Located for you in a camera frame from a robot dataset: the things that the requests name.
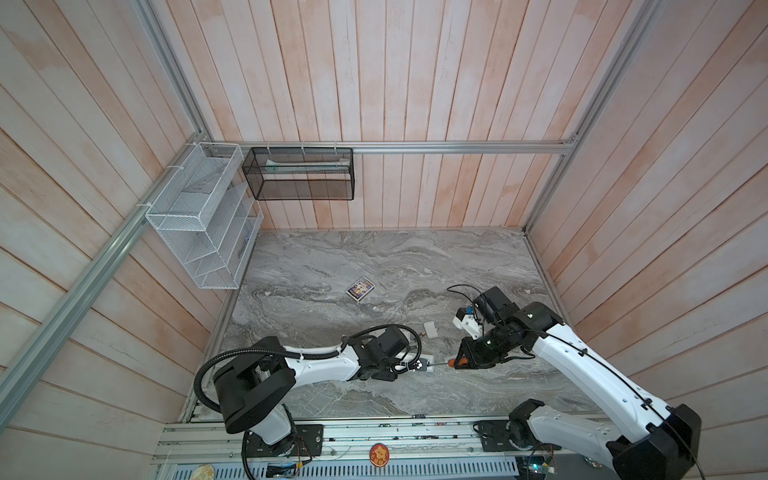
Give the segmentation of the orange black screwdriver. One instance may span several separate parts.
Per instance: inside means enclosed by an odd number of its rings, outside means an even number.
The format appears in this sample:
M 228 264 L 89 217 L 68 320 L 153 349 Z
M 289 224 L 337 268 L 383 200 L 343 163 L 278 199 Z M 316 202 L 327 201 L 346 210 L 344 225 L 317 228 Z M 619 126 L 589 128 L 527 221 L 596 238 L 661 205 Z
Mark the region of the orange black screwdriver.
M 467 369 L 467 368 L 470 367 L 470 364 L 469 364 L 467 359 L 460 359 L 460 360 L 449 359 L 447 361 L 442 361 L 442 362 L 437 362 L 437 363 L 430 362 L 429 366 L 430 367 L 447 366 L 447 367 L 454 368 L 454 369 Z

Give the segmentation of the white remote with label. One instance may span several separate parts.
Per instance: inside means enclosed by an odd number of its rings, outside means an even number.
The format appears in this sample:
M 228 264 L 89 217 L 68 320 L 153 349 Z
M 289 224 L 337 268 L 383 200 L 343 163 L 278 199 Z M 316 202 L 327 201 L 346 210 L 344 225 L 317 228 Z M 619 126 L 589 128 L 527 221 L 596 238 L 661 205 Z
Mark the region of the white remote with label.
M 432 355 L 422 355 L 412 365 L 408 366 L 409 371 L 415 372 L 434 372 L 434 357 Z

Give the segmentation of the white battery cover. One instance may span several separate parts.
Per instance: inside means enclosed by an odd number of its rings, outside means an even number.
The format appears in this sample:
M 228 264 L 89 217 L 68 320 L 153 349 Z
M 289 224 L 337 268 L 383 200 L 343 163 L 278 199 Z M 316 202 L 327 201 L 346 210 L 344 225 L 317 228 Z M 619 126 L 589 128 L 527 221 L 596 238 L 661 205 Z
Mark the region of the white battery cover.
M 436 325 L 433 321 L 425 322 L 423 324 L 424 327 L 424 333 L 428 338 L 438 338 L 439 333 L 437 331 Z

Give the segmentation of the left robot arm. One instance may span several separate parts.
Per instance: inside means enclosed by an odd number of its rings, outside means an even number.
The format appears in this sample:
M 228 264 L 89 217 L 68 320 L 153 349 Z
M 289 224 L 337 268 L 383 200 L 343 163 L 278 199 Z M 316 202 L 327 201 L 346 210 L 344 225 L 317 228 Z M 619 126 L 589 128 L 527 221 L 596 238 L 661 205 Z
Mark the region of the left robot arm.
M 206 361 L 193 381 L 198 401 L 219 413 L 229 434 L 260 440 L 274 456 L 299 448 L 299 432 L 284 398 L 323 382 L 393 382 L 421 366 L 419 333 L 402 324 L 369 327 L 330 347 L 297 348 L 275 336 Z

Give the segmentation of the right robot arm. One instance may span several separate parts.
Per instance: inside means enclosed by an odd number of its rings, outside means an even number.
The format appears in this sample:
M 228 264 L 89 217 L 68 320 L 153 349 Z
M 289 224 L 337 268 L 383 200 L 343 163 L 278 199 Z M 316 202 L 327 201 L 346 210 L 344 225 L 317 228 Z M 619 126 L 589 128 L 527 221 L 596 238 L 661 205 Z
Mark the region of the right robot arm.
M 478 423 L 480 436 L 518 451 L 559 446 L 622 479 L 681 479 L 700 466 L 700 416 L 685 404 L 672 407 L 639 387 L 545 304 L 520 307 L 493 287 L 458 309 L 453 323 L 467 335 L 449 363 L 452 368 L 490 369 L 514 360 L 512 352 L 518 349 L 554 366 L 610 420 L 587 420 L 528 399 L 502 427 Z

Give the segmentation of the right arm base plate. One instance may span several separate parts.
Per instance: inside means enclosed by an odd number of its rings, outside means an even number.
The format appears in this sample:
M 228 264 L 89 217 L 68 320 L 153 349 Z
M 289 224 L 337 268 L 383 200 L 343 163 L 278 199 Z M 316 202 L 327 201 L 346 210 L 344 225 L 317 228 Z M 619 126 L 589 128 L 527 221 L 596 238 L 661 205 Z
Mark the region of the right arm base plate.
M 561 446 L 540 443 L 509 420 L 482 420 L 473 424 L 484 452 L 531 452 L 534 448 L 560 451 Z

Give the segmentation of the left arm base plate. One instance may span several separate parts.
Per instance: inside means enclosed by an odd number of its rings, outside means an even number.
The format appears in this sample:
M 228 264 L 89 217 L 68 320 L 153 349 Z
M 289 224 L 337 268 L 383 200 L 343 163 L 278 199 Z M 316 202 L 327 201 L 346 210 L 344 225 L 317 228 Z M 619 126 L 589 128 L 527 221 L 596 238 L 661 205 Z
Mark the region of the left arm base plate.
M 295 432 L 275 446 L 249 433 L 244 452 L 247 458 L 315 457 L 322 453 L 324 426 L 321 423 L 299 424 Z

